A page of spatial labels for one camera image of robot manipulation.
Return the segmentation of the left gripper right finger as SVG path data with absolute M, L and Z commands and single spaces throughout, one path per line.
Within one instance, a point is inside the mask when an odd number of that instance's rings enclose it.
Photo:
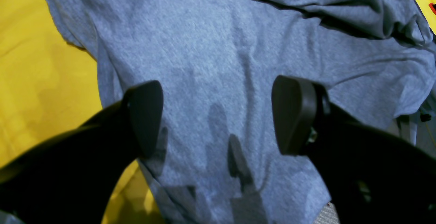
M 435 159 L 427 153 L 357 121 L 306 79 L 277 76 L 271 107 L 279 152 L 310 159 L 341 224 L 435 223 Z

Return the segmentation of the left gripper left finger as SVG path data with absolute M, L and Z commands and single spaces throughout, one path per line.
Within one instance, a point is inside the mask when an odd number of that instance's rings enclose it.
M 25 224 L 100 224 L 134 160 L 154 154 L 162 86 L 133 86 L 123 99 L 1 168 L 1 212 Z

